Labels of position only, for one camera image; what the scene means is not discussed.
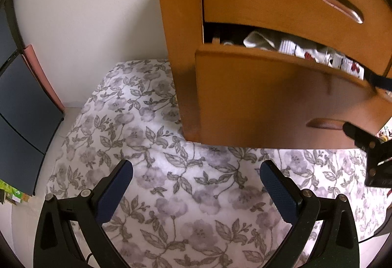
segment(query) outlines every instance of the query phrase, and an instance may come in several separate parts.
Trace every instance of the folded clothing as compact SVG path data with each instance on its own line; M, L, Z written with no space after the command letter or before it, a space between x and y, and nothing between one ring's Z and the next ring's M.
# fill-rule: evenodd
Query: folded clothing
M244 45L248 48L277 51L282 54L322 63L347 72L361 80L364 77L365 70L356 61L351 60L333 48L295 35L272 29L257 28L244 39Z

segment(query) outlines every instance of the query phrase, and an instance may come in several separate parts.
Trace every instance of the wooden handle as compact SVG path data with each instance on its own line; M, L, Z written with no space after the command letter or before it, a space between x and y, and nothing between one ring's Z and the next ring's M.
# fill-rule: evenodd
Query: wooden handle
M350 17L353 21L358 24L363 23L363 14L358 7L348 0L323 0L328 5L336 8L338 11L342 12L344 15Z
M315 118L310 120L306 126L309 128L328 129L328 130L342 130L343 124L346 121L334 120L326 118Z

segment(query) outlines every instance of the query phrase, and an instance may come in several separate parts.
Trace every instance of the wooden cabinet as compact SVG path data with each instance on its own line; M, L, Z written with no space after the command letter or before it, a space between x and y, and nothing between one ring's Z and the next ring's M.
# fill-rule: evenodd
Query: wooden cabinet
M311 130L305 123L315 117L347 119L376 133L392 115L392 103L367 82L336 69L275 52L203 45L208 24L263 27L332 47L386 75L392 55L387 0L160 4L187 140L243 147L350 148L353 141L342 133Z

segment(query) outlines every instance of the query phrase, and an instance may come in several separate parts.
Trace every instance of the bed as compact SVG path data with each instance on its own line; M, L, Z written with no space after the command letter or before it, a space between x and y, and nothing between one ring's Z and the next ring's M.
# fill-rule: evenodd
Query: bed
M387 127L380 135L388 136ZM47 192L73 197L93 188L121 159L134 177L109 223L120 254L140 267L261 267L291 225L259 178L271 159L285 176L317 196L345 194L359 240L385 220L388 189L368 188L366 156L349 150L211 147L185 141L167 60L118 63L82 108L51 175ZM304 263L316 222L298 264ZM80 243L78 226L74 231Z

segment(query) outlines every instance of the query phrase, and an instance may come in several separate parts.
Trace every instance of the drawer handle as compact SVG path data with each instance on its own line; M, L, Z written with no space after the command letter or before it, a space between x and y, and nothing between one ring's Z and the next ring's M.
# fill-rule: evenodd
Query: drawer handle
M350 17L353 21L358 24L363 23L363 14L358 7L356 7L353 3L348 0L323 0L328 5L336 8L338 11L341 11L344 15Z

